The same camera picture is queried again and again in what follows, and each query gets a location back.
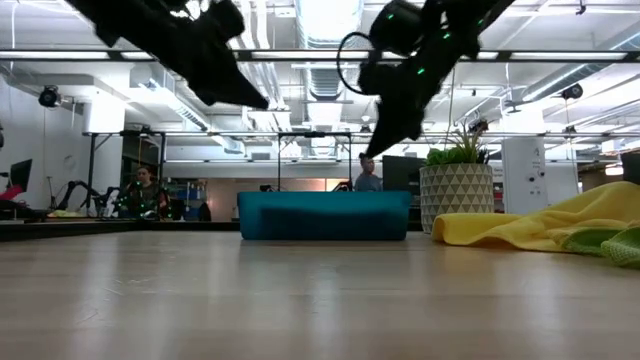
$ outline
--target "woman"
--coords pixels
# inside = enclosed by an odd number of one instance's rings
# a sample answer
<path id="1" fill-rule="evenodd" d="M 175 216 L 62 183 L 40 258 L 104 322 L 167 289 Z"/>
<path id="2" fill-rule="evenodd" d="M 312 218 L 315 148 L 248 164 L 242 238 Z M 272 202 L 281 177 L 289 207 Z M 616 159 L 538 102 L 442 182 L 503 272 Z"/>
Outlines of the woman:
<path id="1" fill-rule="evenodd" d="M 160 211 L 167 207 L 167 198 L 161 191 L 160 185 L 151 181 L 151 172 L 144 166 L 138 168 L 136 173 L 137 181 L 129 184 L 124 194 L 120 197 L 124 200 L 124 205 L 120 207 L 121 212 L 132 214 L 144 214 L 149 210 L 156 210 L 156 204 Z"/>

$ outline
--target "white patterned planter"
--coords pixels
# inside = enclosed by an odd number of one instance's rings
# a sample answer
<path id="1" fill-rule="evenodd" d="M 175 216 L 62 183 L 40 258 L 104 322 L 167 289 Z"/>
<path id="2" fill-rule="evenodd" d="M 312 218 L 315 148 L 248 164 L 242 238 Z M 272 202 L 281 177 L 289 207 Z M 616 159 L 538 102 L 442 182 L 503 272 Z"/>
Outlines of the white patterned planter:
<path id="1" fill-rule="evenodd" d="M 485 164 L 451 164 L 420 169 L 422 228 L 431 233 L 438 215 L 492 213 L 493 171 Z"/>

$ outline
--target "yellow cloth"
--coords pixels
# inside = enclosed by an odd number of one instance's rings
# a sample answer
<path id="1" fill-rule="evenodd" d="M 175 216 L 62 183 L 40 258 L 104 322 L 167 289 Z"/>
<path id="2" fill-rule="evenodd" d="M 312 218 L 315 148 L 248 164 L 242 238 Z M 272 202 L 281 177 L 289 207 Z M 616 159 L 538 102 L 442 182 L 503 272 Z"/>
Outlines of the yellow cloth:
<path id="1" fill-rule="evenodd" d="M 523 250 L 565 251 L 573 232 L 593 227 L 625 228 L 640 220 L 640 185 L 620 181 L 597 187 L 529 215 L 446 214 L 432 237 L 451 245 L 511 244 Z"/>

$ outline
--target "table surface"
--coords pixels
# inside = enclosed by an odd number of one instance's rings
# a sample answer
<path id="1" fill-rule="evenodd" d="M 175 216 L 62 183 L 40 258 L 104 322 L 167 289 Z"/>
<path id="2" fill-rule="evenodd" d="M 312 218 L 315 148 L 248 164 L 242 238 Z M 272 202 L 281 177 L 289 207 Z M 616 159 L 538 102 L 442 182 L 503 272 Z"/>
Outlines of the table surface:
<path id="1" fill-rule="evenodd" d="M 2 359 L 637 359 L 640 272 L 567 254 L 131 232 L 0 243 Z"/>

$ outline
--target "teal bin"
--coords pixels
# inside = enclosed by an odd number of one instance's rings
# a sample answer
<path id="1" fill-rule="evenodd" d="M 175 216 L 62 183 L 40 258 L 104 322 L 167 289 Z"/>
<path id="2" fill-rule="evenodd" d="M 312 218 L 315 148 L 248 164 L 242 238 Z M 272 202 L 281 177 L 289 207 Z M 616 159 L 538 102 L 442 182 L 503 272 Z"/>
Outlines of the teal bin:
<path id="1" fill-rule="evenodd" d="M 404 240 L 408 192 L 243 192 L 245 240 Z"/>

